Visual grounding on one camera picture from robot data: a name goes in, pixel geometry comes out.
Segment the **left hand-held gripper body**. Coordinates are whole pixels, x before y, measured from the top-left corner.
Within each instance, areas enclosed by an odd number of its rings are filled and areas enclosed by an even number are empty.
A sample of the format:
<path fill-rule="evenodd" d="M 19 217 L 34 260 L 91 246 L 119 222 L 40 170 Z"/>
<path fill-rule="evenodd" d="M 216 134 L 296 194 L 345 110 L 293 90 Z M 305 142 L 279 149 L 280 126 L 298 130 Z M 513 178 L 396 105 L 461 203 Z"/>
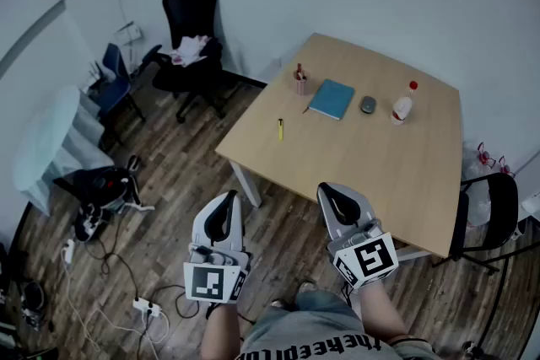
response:
<path fill-rule="evenodd" d="M 216 304 L 236 304 L 251 270 L 251 254 L 189 244 L 183 274 L 186 297 Z"/>

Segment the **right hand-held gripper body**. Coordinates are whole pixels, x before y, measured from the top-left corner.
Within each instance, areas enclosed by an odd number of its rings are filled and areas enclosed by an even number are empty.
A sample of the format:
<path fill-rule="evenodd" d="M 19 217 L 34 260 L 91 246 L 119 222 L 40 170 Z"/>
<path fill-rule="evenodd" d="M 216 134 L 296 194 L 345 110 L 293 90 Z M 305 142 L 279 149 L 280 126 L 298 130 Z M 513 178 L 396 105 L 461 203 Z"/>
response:
<path fill-rule="evenodd" d="M 388 277 L 398 268 L 391 234 L 382 230 L 379 219 L 354 227 L 327 249 L 332 264 L 352 289 Z"/>

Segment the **person's left forearm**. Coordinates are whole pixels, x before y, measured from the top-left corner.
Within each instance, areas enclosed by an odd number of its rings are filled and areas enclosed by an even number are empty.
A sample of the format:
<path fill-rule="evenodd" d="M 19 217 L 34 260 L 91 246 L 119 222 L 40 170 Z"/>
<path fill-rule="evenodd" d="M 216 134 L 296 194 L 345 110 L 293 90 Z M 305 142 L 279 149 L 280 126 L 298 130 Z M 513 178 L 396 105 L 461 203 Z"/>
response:
<path fill-rule="evenodd" d="M 207 318 L 201 360 L 235 360 L 240 355 L 240 322 L 235 304 L 218 304 Z"/>

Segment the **person's right forearm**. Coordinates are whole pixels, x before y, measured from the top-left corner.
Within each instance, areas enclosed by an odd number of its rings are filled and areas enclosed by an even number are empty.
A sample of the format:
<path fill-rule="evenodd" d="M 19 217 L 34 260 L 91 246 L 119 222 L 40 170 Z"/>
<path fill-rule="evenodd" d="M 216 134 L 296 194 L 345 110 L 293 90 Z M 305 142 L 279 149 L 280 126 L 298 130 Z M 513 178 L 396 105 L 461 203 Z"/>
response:
<path fill-rule="evenodd" d="M 361 319 L 367 334 L 386 343 L 408 339 L 407 328 L 388 297 L 382 281 L 362 287 L 358 298 Z"/>

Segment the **white table leg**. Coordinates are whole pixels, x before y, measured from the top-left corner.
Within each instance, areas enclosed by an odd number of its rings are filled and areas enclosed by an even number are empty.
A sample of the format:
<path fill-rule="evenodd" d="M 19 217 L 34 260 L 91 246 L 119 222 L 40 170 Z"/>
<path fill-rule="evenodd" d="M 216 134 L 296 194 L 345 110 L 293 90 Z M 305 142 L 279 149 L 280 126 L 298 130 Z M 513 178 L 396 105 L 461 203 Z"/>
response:
<path fill-rule="evenodd" d="M 230 160 L 229 163 L 235 172 L 235 175 L 240 182 L 247 199 L 253 207 L 259 208 L 262 204 L 262 199 L 259 195 L 257 185 L 251 175 L 251 172 L 233 160 Z"/>

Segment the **black wristband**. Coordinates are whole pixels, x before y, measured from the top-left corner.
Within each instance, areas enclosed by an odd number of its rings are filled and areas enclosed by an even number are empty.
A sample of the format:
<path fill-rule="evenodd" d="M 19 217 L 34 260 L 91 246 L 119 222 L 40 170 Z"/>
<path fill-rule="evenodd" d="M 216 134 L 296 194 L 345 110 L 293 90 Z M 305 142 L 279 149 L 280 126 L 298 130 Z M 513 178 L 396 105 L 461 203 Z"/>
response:
<path fill-rule="evenodd" d="M 386 344 L 393 347 L 397 344 L 400 344 L 400 343 L 412 343 L 412 342 L 422 342 L 422 343 L 426 343 L 428 344 L 428 342 L 424 339 L 421 339 L 421 338 L 417 338 L 417 337 L 414 337 L 414 336 L 409 336 L 409 335 L 403 335 L 403 336 L 397 336 L 395 338 L 392 338 L 391 340 L 387 341 Z"/>

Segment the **black bag with gear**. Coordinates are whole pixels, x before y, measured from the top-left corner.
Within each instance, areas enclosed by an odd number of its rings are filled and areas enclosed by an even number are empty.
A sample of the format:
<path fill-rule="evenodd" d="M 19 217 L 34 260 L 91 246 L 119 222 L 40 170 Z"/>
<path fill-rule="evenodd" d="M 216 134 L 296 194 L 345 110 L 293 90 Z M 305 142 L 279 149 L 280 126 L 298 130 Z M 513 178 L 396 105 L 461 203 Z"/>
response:
<path fill-rule="evenodd" d="M 140 157 L 134 154 L 123 167 L 80 169 L 54 179 L 55 185 L 80 202 L 73 223 L 76 240 L 84 243 L 92 240 L 115 214 L 121 214 L 128 207 L 140 212 L 154 210 L 153 206 L 144 205 L 139 196 L 135 174 L 140 164 Z"/>

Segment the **clear bottle with red cap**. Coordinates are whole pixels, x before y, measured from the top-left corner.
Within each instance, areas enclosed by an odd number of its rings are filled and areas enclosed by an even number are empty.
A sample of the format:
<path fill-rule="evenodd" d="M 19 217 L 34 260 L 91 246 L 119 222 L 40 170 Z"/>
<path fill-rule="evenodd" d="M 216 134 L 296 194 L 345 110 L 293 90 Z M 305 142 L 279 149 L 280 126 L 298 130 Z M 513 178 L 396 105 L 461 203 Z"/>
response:
<path fill-rule="evenodd" d="M 408 91 L 402 95 L 392 106 L 391 121 L 396 125 L 401 125 L 413 107 L 413 95 L 418 88 L 416 81 L 411 81 L 408 85 Z"/>

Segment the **blue notebook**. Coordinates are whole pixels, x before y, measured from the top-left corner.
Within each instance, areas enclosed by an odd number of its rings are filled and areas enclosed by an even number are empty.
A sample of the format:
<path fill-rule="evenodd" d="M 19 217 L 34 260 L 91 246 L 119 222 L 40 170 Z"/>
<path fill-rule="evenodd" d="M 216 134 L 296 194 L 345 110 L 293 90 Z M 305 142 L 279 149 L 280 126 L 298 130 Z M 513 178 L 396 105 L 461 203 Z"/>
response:
<path fill-rule="evenodd" d="M 354 88 L 331 79 L 325 79 L 307 106 L 313 110 L 340 121 L 354 97 Z"/>

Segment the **blue chair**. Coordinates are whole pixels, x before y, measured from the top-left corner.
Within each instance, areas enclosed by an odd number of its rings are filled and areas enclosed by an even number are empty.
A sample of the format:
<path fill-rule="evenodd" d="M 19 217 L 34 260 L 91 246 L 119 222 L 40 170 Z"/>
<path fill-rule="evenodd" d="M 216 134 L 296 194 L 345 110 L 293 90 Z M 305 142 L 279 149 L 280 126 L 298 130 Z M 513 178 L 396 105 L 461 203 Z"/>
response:
<path fill-rule="evenodd" d="M 107 45 L 102 58 L 102 64 L 113 72 L 114 78 L 111 81 L 107 81 L 105 79 L 105 73 L 99 65 L 96 65 L 98 71 L 101 73 L 101 78 L 90 87 L 92 90 L 90 99 L 99 106 L 98 116 L 100 122 L 114 137 L 115 141 L 122 146 L 123 142 L 120 135 L 116 132 L 111 121 L 113 111 L 119 106 L 128 105 L 135 111 L 142 122 L 145 122 L 146 119 L 131 95 L 131 81 L 122 58 L 121 50 L 117 45 L 113 43 Z"/>

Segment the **black round device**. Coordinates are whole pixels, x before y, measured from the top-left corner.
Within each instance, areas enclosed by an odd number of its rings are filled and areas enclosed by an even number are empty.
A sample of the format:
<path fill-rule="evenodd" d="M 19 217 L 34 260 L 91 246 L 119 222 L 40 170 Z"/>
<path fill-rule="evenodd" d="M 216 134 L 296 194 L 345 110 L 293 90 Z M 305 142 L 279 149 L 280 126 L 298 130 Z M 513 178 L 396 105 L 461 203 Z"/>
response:
<path fill-rule="evenodd" d="M 26 282 L 20 294 L 24 321 L 34 330 L 43 324 L 46 310 L 46 295 L 38 282 Z"/>

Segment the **round table with white cloth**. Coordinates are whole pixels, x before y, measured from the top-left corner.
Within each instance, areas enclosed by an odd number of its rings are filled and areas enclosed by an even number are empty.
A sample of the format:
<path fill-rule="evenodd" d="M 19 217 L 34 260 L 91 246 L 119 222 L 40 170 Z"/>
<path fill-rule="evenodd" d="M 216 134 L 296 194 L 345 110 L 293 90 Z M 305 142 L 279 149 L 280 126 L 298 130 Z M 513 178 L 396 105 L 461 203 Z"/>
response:
<path fill-rule="evenodd" d="M 15 155 L 13 183 L 45 215 L 50 214 L 55 179 L 114 164 L 100 149 L 105 127 L 99 112 L 94 101 L 70 85 L 58 90 L 30 121 Z"/>

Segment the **white crumpled clothes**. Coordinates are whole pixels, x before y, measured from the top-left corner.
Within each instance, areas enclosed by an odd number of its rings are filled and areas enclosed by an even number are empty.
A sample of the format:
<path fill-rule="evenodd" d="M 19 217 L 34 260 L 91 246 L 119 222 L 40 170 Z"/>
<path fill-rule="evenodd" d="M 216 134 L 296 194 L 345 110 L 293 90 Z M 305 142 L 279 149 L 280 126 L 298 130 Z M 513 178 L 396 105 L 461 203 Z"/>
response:
<path fill-rule="evenodd" d="M 179 47 L 170 53 L 172 64 L 189 67 L 193 63 L 206 59 L 207 56 L 204 56 L 202 52 L 209 41 L 210 37 L 207 35 L 183 36 Z"/>

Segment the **black office chair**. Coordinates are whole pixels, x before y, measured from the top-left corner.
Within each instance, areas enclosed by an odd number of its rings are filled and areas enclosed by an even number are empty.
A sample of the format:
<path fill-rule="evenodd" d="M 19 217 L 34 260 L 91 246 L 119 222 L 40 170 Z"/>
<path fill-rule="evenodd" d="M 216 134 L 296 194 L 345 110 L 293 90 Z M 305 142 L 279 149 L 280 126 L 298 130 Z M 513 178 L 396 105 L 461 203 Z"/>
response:
<path fill-rule="evenodd" d="M 232 87 L 237 83 L 247 83 L 262 88 L 264 83 L 226 71 L 222 67 L 223 45 L 214 34 L 214 18 L 218 0 L 162 0 L 168 24 L 172 50 L 161 51 L 156 45 L 143 57 L 141 70 L 155 63 L 158 71 L 152 85 L 157 89 L 178 97 L 186 94 L 181 108 L 176 112 L 177 121 L 185 122 L 187 107 L 197 97 L 211 106 L 218 118 L 224 118 L 226 101 L 213 96 L 216 89 Z M 210 41 L 202 51 L 206 59 L 193 63 L 189 67 L 175 66 L 170 53 L 179 47 L 183 36 L 195 37 L 207 35 Z"/>

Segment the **white wall box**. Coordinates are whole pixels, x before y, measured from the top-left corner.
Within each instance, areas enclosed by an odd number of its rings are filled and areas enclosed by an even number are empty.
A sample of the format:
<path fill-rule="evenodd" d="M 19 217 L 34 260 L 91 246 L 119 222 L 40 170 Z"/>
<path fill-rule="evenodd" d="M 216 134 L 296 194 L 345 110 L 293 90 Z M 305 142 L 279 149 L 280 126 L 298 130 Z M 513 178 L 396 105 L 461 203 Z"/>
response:
<path fill-rule="evenodd" d="M 114 33 L 114 38 L 119 46 L 126 46 L 142 39 L 143 33 L 137 23 L 130 21 Z"/>

